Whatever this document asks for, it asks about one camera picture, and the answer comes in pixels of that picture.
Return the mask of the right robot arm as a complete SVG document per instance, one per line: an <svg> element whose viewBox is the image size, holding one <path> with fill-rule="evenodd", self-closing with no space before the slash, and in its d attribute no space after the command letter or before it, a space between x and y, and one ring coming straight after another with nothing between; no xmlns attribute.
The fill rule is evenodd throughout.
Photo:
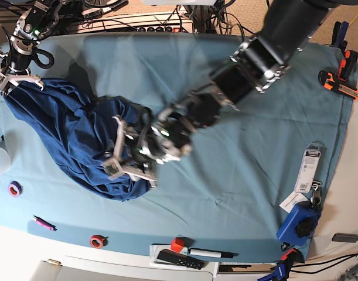
<svg viewBox="0 0 358 281"><path fill-rule="evenodd" d="M30 63L47 70L54 65L51 53L40 49L39 44L54 34L59 23L59 12L67 1L35 1L30 9L21 14L12 34L7 34L9 50L0 47L0 93L6 97L23 81L41 90L41 77L30 72Z"/></svg>

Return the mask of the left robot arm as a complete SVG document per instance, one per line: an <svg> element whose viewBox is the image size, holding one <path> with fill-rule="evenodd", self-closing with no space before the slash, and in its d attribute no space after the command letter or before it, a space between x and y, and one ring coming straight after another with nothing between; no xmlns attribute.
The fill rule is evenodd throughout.
<svg viewBox="0 0 358 281"><path fill-rule="evenodd" d="M181 160L192 150L191 135L212 126L220 110L235 107L248 93L264 93L288 68L293 54L323 24L335 1L274 1L262 29L210 74L210 82L156 117L145 108L140 131L116 116L114 152L102 166L110 180L127 175L154 183L154 163Z"/></svg>

